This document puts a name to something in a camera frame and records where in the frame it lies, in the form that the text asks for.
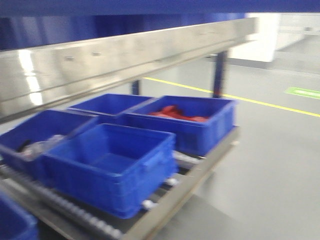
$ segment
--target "red fabric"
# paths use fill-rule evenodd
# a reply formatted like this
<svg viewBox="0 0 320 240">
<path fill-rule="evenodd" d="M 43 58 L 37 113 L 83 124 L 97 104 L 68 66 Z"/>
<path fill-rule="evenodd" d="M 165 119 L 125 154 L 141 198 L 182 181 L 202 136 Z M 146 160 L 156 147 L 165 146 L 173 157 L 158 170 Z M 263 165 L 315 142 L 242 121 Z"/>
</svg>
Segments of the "red fabric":
<svg viewBox="0 0 320 240">
<path fill-rule="evenodd" d="M 193 122 L 205 122 L 209 117 L 206 116 L 184 116 L 183 111 L 178 109 L 176 105 L 165 106 L 161 111 L 150 112 L 149 115 L 164 117 L 164 118 L 174 118 L 182 119 Z"/>
</svg>

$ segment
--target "shelf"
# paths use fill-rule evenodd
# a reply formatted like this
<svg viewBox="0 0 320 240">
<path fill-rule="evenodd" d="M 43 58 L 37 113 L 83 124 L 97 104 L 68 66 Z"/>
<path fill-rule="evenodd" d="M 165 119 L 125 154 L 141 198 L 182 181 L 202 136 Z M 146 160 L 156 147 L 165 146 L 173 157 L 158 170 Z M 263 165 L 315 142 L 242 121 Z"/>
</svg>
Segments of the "shelf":
<svg viewBox="0 0 320 240">
<path fill-rule="evenodd" d="M 181 169 L 176 174 L 175 178 L 179 180 L 178 185 L 173 187 L 164 185 L 155 191 L 150 199 L 157 203 L 156 207 L 149 211 L 141 210 L 131 219 L 119 219 L 83 203 L 67 199 L 92 216 L 115 229 L 119 229 L 124 233 L 122 240 L 152 239 L 192 196 L 195 188 L 212 174 L 212 169 L 230 150 L 238 135 L 239 128 L 235 127 L 200 163 L 194 164 L 190 169 Z M 6 169 L 9 168 L 2 166 L 0 172 L 3 176 L 10 178 L 0 180 L 0 189 L 59 234 L 69 240 L 103 238 L 95 229 L 95 226 L 89 226 L 89 224 L 81 222 L 71 212 L 60 208 L 49 198 L 37 194 L 37 191 L 30 187 L 32 182 L 27 178 L 20 178 L 19 174 L 10 173 Z"/>
<path fill-rule="evenodd" d="M 255 18 L 0 52 L 0 124 L 247 42 Z"/>
</svg>

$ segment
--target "blue plastic crate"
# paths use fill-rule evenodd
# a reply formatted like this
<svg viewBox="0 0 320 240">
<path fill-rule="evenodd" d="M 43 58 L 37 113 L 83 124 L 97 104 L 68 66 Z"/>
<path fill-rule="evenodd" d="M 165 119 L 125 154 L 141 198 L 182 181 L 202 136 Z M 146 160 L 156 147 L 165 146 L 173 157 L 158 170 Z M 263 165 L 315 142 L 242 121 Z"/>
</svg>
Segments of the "blue plastic crate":
<svg viewBox="0 0 320 240">
<path fill-rule="evenodd" d="M 0 240 L 37 240 L 37 220 L 0 191 Z"/>
<path fill-rule="evenodd" d="M 54 188 L 127 219 L 177 171 L 174 141 L 169 132 L 100 124 L 42 158 Z"/>
<path fill-rule="evenodd" d="M 123 125 L 125 113 L 150 99 L 148 96 L 107 93 L 75 104 L 68 110 L 98 115 L 101 123 Z"/>
<path fill-rule="evenodd" d="M 44 182 L 46 176 L 39 157 L 30 160 L 17 150 L 27 140 L 32 144 L 46 141 L 53 135 L 72 137 L 97 123 L 98 118 L 92 115 L 45 110 L 0 135 L 0 155 L 9 166 Z"/>
<path fill-rule="evenodd" d="M 205 97 L 163 96 L 126 115 L 132 127 L 176 134 L 176 149 L 204 156 L 234 126 L 234 100 Z M 177 105 L 185 116 L 209 117 L 206 122 L 148 115 L 163 107 Z"/>
</svg>

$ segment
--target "blue post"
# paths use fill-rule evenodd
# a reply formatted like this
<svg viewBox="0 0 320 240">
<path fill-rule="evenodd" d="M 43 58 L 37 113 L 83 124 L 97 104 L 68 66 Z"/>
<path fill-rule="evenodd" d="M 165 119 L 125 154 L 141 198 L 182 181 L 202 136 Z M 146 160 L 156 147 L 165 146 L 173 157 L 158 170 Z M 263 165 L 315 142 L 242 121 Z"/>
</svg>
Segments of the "blue post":
<svg viewBox="0 0 320 240">
<path fill-rule="evenodd" d="M 140 80 L 136 80 L 131 84 L 131 91 L 133 95 L 140 95 Z"/>
<path fill-rule="evenodd" d="M 223 94 L 223 83 L 225 80 L 225 67 L 228 51 L 222 51 L 216 56 L 215 73 L 213 79 L 213 98 L 221 98 Z"/>
</svg>

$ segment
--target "blue metal beam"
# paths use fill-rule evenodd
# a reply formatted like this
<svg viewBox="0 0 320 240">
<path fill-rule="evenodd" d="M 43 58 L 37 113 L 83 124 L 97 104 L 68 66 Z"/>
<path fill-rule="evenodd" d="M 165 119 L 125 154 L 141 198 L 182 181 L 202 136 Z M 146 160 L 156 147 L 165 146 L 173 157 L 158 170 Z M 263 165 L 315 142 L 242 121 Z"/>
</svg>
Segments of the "blue metal beam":
<svg viewBox="0 0 320 240">
<path fill-rule="evenodd" d="M 320 12 L 320 0 L 0 0 L 0 17 Z"/>
</svg>

